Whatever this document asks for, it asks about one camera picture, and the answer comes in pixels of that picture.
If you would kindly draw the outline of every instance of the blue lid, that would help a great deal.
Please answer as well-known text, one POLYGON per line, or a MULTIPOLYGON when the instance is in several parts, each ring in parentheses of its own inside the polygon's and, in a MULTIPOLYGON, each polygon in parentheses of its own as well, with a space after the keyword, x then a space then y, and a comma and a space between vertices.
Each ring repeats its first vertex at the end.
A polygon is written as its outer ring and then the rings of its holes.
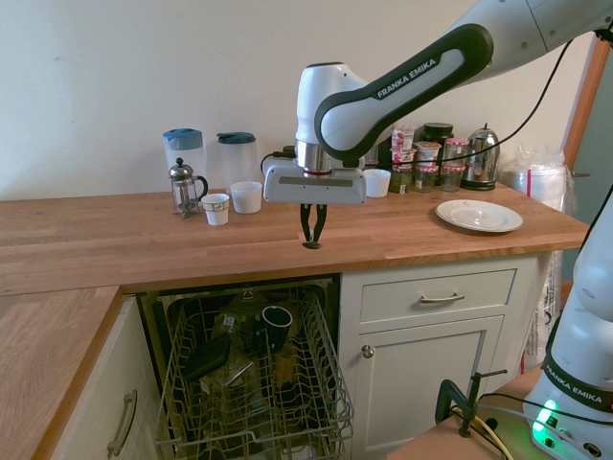
POLYGON ((168 150, 193 150, 203 146, 202 131, 190 127, 171 129, 163 137, 164 147, 168 150))
POLYGON ((250 144, 256 142, 256 136, 250 132, 220 132, 217 137, 221 144, 250 144))

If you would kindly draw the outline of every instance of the white cabinet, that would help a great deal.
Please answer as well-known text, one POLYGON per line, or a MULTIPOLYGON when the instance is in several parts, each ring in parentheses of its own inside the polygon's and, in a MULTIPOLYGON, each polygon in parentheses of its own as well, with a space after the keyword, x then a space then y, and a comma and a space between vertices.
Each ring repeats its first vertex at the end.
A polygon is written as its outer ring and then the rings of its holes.
POLYGON ((352 460, 381 458, 432 427, 441 382, 512 378, 549 254, 344 273, 339 360, 355 409, 352 460))
POLYGON ((452 379, 466 391, 474 371, 489 370, 502 321, 495 316, 361 335, 360 345, 374 354, 357 362, 354 458, 381 458, 430 428, 439 394, 434 382, 452 379))
POLYGON ((160 397, 136 302, 124 302, 52 460, 156 459, 160 397))

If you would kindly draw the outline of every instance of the black mug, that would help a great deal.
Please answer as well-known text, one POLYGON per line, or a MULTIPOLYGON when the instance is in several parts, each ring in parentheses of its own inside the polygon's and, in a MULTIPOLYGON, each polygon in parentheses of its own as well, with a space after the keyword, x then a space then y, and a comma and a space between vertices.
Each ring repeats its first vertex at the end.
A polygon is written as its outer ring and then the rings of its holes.
POLYGON ((254 347, 261 352, 266 352, 266 336, 268 335, 270 353, 278 353, 284 347, 292 321, 291 313, 283 307, 266 307, 262 310, 261 321, 254 330, 254 347))

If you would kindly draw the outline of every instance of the dishwasher rack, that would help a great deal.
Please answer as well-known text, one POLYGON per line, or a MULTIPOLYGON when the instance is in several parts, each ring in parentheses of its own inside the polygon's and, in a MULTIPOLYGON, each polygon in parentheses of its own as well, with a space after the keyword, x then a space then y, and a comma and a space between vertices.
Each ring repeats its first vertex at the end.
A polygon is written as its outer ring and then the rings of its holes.
MULTIPOLYGON (((245 345, 240 351, 254 361, 251 384, 230 385, 209 395, 199 381, 186 383, 185 361, 210 339, 221 311, 208 310, 197 297, 190 300, 196 308, 180 310, 156 429, 165 460, 335 459, 345 452, 344 441, 352 437, 349 393, 316 291, 300 291, 291 304, 300 312, 302 328, 288 340, 294 378, 283 385, 275 378, 275 355, 245 345)), ((241 339, 249 343, 247 337, 241 339)))

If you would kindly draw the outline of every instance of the wooden door frame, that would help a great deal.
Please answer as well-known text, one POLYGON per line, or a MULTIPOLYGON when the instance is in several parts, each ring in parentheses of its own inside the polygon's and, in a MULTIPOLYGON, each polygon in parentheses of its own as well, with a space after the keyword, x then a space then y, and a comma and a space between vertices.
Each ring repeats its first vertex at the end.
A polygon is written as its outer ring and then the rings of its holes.
POLYGON ((566 156, 565 164, 571 170, 575 167, 575 162, 577 161, 579 147, 581 146, 583 134, 585 133, 585 128, 590 118, 592 105, 594 105, 594 101, 596 100, 596 94, 601 84, 604 66, 606 65, 606 59, 609 56, 610 49, 611 46, 602 40, 598 40, 594 45, 592 57, 590 58, 587 73, 585 74, 585 80, 583 81, 581 92, 579 93, 579 100, 577 101, 577 108, 573 115, 573 122, 568 131, 566 143, 564 144, 564 155, 566 156))

